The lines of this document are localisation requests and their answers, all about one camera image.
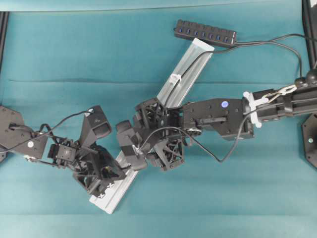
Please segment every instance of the blue circular sticker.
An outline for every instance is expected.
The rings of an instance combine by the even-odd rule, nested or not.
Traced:
[[[221,106],[222,106],[223,108],[226,108],[226,107],[229,106],[229,103],[228,103],[227,101],[223,101],[223,102],[221,103]]]

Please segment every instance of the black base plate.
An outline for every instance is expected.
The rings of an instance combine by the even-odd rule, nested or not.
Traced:
[[[317,168],[317,114],[311,114],[302,124],[305,157]]]

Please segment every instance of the teal fabric surface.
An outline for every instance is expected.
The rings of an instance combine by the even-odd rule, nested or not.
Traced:
[[[303,33],[300,1],[11,13],[1,103],[34,129],[99,104],[114,128],[156,96],[189,47],[173,36],[179,18],[234,29],[239,41]],[[302,54],[306,73],[305,40],[283,43]],[[297,65],[291,52],[274,46],[214,55],[185,101],[279,88],[298,77]],[[149,166],[113,215],[88,202],[70,171],[10,154],[0,164],[1,237],[315,237],[317,173],[303,155],[304,119],[264,124],[223,164],[193,146],[169,173]],[[73,118],[56,134],[77,139],[81,123]],[[213,132],[198,139],[217,155],[231,145]],[[120,151],[115,129],[99,143],[113,156]]]
[[[1,0],[0,9],[2,11],[96,11],[209,6],[270,1],[277,0]]]

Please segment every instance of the white dot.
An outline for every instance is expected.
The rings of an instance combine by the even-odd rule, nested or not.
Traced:
[[[33,142],[33,141],[29,141],[29,142],[28,142],[28,147],[29,147],[29,148],[32,148],[33,146],[34,146],[34,142]]]

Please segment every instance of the black cable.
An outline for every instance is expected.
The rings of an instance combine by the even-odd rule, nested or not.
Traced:
[[[205,54],[222,54],[222,53],[227,53],[227,52],[230,52],[232,50],[235,50],[237,48],[241,48],[241,47],[248,47],[248,46],[259,46],[259,45],[263,45],[263,44],[268,44],[268,42],[270,42],[269,44],[271,44],[272,42],[271,41],[266,41],[265,43],[256,43],[256,44],[245,44],[245,45],[237,45],[237,46],[234,46],[234,47],[231,47],[229,49],[226,49],[226,50],[223,50],[223,51],[204,51],[202,52],[200,55],[198,55],[194,61],[188,66],[188,68],[182,73],[182,78],[188,73],[188,71],[193,67],[193,65]],[[302,58],[300,56],[300,54],[293,48],[289,47],[289,46],[286,46],[284,44],[280,44],[280,43],[276,43],[278,44],[279,46],[281,47],[284,47],[288,50],[291,50],[293,53],[296,54],[296,56],[298,57],[299,59],[299,62],[300,62],[300,72],[302,72]]]
[[[283,35],[283,36],[280,36],[280,37],[277,37],[277,38],[274,38],[272,40],[269,40],[270,42],[274,42],[274,41],[278,41],[278,40],[283,40],[285,38],[288,38],[288,37],[292,37],[292,36],[298,36],[298,37],[302,37],[302,38],[305,38],[307,40],[311,40],[311,41],[316,41],[317,42],[317,39],[315,38],[311,38],[311,37],[307,37],[305,35],[302,35],[302,34],[297,34],[297,33],[292,33],[292,34],[287,34],[287,35]],[[254,41],[250,41],[250,42],[241,42],[241,43],[245,43],[245,44],[254,44]],[[200,55],[198,55],[195,60],[189,65],[189,67],[184,71],[184,73],[182,74],[182,77],[184,77],[185,74],[187,74],[187,72],[191,69],[191,67],[197,62],[197,60],[199,60],[203,55],[205,54],[210,54],[210,53],[213,53],[213,54],[222,54],[222,53],[227,53],[227,52],[230,52],[234,49],[237,49],[237,48],[240,48],[242,47],[241,45],[237,45],[237,46],[234,46],[234,47],[231,47],[229,49],[226,49],[226,50],[223,50],[223,51],[205,51],[203,53],[201,53]]]
[[[169,101],[169,98],[170,98],[170,96],[172,96],[172,94],[173,94],[173,92],[175,91],[176,87],[178,86],[179,82],[180,82],[180,80],[178,80],[178,81],[175,83],[174,87],[172,88],[172,91],[169,93],[169,95],[168,95],[168,97],[167,97],[167,99],[166,99],[166,101],[165,101],[165,103],[164,103],[164,106],[165,106],[165,107],[167,106],[167,103],[168,103],[168,101]]]
[[[29,142],[29,141],[32,141],[32,140],[35,140],[35,139],[39,139],[39,138],[41,138],[41,137],[43,137],[43,136],[46,136],[46,135],[48,135],[49,133],[51,133],[53,130],[55,130],[57,127],[59,127],[60,125],[62,125],[66,120],[68,120],[68,119],[70,119],[70,118],[72,118],[72,117],[78,116],[78,115],[80,115],[80,114],[83,114],[83,113],[92,114],[92,112],[82,111],[82,112],[79,112],[79,113],[75,113],[75,114],[69,115],[69,116],[65,117],[63,120],[61,120],[61,121],[60,121],[56,126],[54,126],[51,130],[49,130],[49,131],[47,131],[47,132],[45,132],[45,133],[43,133],[43,134],[40,134],[40,135],[38,135],[38,136],[36,136],[36,137],[33,137],[33,138],[31,138],[31,139],[25,140],[25,141],[23,141],[23,142],[21,142],[21,143],[15,145],[15,146],[11,147],[11,148],[8,148],[8,149],[5,149],[5,150],[0,150],[0,153],[10,152],[11,150],[15,149],[16,147],[18,147],[18,146],[20,146],[20,145],[23,145],[24,143],[27,143],[27,142]]]
[[[280,47],[283,47],[283,48],[286,48],[290,51],[292,51],[294,54],[296,54],[297,58],[298,58],[298,61],[299,61],[299,74],[300,74],[300,77],[303,77],[303,63],[302,63],[302,57],[301,55],[298,53],[297,50],[295,50],[294,48],[292,47],[289,47],[287,45],[284,45],[284,44],[281,44],[281,43],[277,43],[277,42],[274,42],[274,41],[256,41],[254,42],[253,44],[250,44],[250,43],[236,43],[237,45],[239,46],[259,46],[259,45],[262,45],[262,44],[273,44],[273,45],[277,45],[277,46],[280,46]]]
[[[312,101],[312,100],[317,100],[317,97],[316,98],[308,98],[308,99],[300,99],[300,100],[293,100],[292,103],[302,103],[302,102],[308,102],[308,101]],[[270,108],[270,107],[277,107],[277,106],[282,106],[284,103],[275,103],[275,104],[269,104],[269,105],[262,105],[262,106],[259,106],[257,109],[247,113],[245,115],[245,117],[243,118],[243,120],[241,121],[240,125],[239,125],[239,129],[238,129],[238,134],[234,140],[234,143],[232,144],[230,150],[227,152],[227,154],[222,158],[222,159],[219,159],[213,152],[211,152],[210,150],[208,150],[204,145],[202,145],[198,140],[196,140],[193,136],[189,135],[186,131],[178,128],[178,127],[173,127],[173,126],[166,126],[166,127],[161,127],[161,128],[158,128],[156,130],[154,130],[146,139],[145,141],[143,142],[142,146],[139,147],[139,150],[141,150],[145,145],[146,143],[148,142],[148,140],[157,132],[161,131],[161,130],[166,130],[166,129],[170,129],[170,130],[178,130],[180,132],[182,132],[183,134],[185,134],[186,136],[188,136],[189,138],[191,138],[196,144],[198,144],[205,152],[207,152],[210,156],[212,156],[213,158],[215,158],[218,162],[222,163],[223,161],[225,161],[227,158],[230,157],[230,155],[232,154],[232,152],[234,151],[235,147],[237,146],[237,143],[238,143],[238,139],[241,135],[241,132],[242,132],[242,128],[243,128],[243,125],[245,123],[245,121],[247,120],[247,118],[254,112],[257,112],[257,111],[260,111],[260,110],[263,110],[263,109],[267,109],[267,108]]]
[[[50,125],[48,125],[47,123],[45,123],[45,124],[42,124],[42,125],[40,126],[39,132],[42,132],[43,129],[44,129],[44,127],[46,127],[46,129],[47,129],[48,131],[51,130]],[[55,135],[53,134],[53,132],[50,132],[50,135],[52,136],[52,139],[53,139],[53,141],[55,142],[55,144],[58,144],[58,141],[56,140],[56,137],[55,137]]]
[[[315,39],[315,38],[308,37],[308,36],[305,36],[305,35],[302,35],[302,34],[298,34],[298,33],[286,34],[286,35],[283,35],[283,36],[280,36],[280,37],[273,38],[273,39],[270,40],[270,41],[283,40],[283,39],[285,39],[285,38],[292,37],[292,36],[299,36],[299,37],[305,38],[305,39],[307,39],[307,40],[317,42],[317,39]],[[253,42],[254,42],[254,41],[245,41],[244,43],[253,43]]]
[[[9,129],[12,130],[24,130],[30,133],[34,133],[34,130],[26,125],[10,125]]]

